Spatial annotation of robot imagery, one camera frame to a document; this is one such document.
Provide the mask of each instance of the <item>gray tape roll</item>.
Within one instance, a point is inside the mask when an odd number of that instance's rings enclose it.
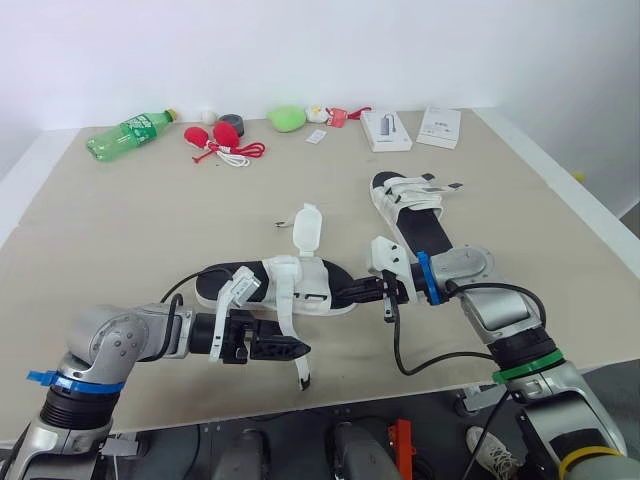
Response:
[[[238,136],[241,137],[244,135],[244,122],[242,121],[242,117],[240,115],[236,115],[235,113],[228,113],[227,115],[221,116],[218,120],[222,122],[228,122],[233,125],[236,132],[238,132]]]

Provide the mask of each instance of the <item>yellow ring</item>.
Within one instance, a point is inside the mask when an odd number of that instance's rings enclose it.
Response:
[[[573,462],[575,462],[576,460],[579,460],[582,457],[587,457],[589,455],[598,455],[598,454],[616,455],[618,457],[624,456],[618,450],[614,450],[613,448],[609,448],[609,447],[579,448],[578,450],[574,450],[573,452],[571,452],[569,455],[564,457],[564,460],[562,460],[562,463],[558,467],[558,476],[560,477],[560,480],[564,480],[564,477],[567,474],[567,469]]]

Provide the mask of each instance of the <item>white box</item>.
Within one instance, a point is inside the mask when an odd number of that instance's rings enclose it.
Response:
[[[460,136],[460,112],[428,105],[422,117],[418,143],[436,147],[455,148]]]
[[[408,152],[413,146],[397,112],[362,112],[360,122],[374,152]]]

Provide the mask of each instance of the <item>table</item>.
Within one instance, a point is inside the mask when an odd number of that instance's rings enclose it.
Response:
[[[401,118],[415,138],[421,113]],[[415,144],[411,152],[372,153],[358,122],[277,133],[249,121],[243,142],[268,153],[250,168],[217,157],[195,165],[184,124],[126,157],[101,164],[84,149],[97,128],[81,130],[0,250],[0,438],[16,438],[45,389],[28,370],[54,369],[65,333],[84,308],[132,307],[159,300],[186,274],[213,263],[296,254],[290,229],[274,222],[304,202],[324,216],[317,254],[354,278],[367,275],[370,241],[391,232],[369,200],[380,171],[426,172],[464,183],[445,199],[442,224],[454,244],[488,248],[511,282],[545,302],[549,331],[578,368],[640,356],[638,278],[476,114],[464,111],[455,150]],[[183,290],[195,305],[193,286]],[[409,366],[454,350],[483,351],[458,302],[407,305],[402,351]],[[298,391],[293,363],[212,365],[204,355],[137,365],[114,413],[114,429],[143,430],[290,409],[417,394],[488,383],[482,359],[452,359],[414,377],[393,360],[392,326],[379,303],[339,317],[299,317],[312,347],[312,385]]]

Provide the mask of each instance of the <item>red tag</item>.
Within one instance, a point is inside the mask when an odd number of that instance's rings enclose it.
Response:
[[[347,121],[347,115],[349,112],[342,110],[341,108],[327,108],[329,112],[329,120],[327,125],[330,127],[342,128]]]

